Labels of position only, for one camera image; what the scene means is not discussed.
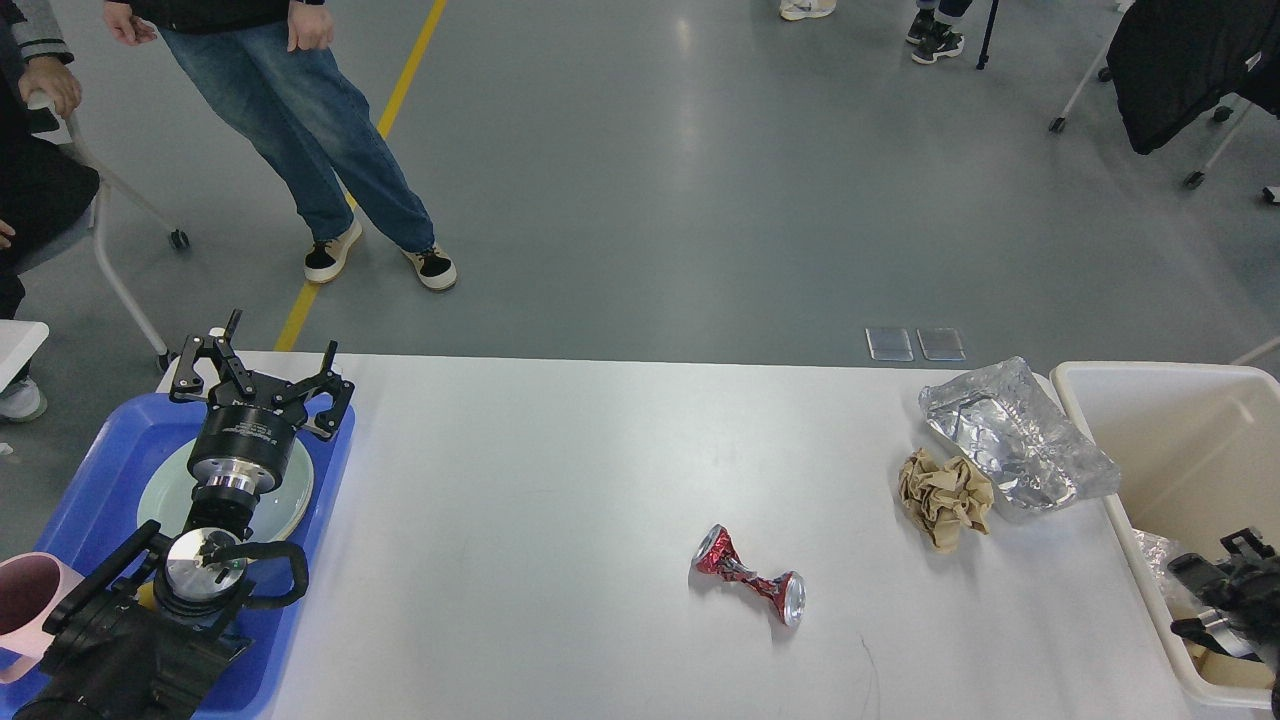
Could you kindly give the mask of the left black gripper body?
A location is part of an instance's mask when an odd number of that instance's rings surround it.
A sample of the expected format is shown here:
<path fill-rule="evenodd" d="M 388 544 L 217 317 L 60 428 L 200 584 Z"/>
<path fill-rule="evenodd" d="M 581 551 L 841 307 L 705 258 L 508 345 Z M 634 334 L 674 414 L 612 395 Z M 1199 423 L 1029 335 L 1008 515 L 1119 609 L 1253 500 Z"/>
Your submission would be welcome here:
<path fill-rule="evenodd" d="M 285 475 L 297 430 L 306 423 L 300 402 L 284 407 L 212 404 L 188 460 L 196 486 L 252 482 L 252 493 L 270 493 Z"/>

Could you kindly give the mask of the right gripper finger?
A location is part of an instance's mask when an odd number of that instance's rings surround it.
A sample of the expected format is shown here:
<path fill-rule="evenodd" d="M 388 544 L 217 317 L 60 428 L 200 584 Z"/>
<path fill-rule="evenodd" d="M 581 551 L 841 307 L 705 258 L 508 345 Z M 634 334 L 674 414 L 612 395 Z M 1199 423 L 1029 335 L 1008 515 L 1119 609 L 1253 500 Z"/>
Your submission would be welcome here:
<path fill-rule="evenodd" d="M 1261 660 L 1252 643 L 1219 610 L 1204 610 L 1194 618 L 1174 620 L 1170 632 L 1215 653 L 1245 661 Z"/>
<path fill-rule="evenodd" d="M 1228 551 L 1228 556 L 1222 560 L 1211 562 L 1198 553 L 1184 553 L 1169 564 L 1172 575 L 1202 603 L 1213 609 L 1219 609 L 1219 594 L 1226 579 L 1225 573 L 1219 569 L 1220 562 L 1234 556 L 1258 559 L 1276 556 L 1275 548 L 1253 528 L 1225 536 L 1220 543 Z"/>

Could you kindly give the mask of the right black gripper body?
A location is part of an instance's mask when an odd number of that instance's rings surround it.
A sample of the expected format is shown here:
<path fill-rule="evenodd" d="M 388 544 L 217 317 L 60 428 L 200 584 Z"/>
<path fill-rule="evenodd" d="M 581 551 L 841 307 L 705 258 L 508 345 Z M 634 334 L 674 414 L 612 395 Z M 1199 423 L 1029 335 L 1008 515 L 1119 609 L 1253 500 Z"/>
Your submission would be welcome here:
<path fill-rule="evenodd" d="M 1234 556 L 1219 564 L 1226 575 L 1219 612 L 1228 623 L 1226 652 L 1267 666 L 1279 665 L 1277 557 Z"/>

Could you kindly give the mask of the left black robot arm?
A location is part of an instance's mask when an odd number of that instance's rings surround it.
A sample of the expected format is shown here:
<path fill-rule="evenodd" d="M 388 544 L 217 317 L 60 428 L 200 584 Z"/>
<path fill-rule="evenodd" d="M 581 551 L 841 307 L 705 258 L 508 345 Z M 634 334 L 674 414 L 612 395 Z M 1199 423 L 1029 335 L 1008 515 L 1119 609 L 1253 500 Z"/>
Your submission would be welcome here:
<path fill-rule="evenodd" d="M 305 550 L 255 539 L 251 521 L 283 484 L 297 434 L 337 436 L 355 384 L 334 368 L 335 341 L 301 380 L 248 370 L 230 342 L 239 318 L 191 336 L 172 380 L 170 401 L 207 405 L 184 521 L 170 534 L 142 523 L 55 603 L 41 626 L 47 684 L 19 719 L 189 719 L 253 643 L 237 616 L 305 597 Z"/>

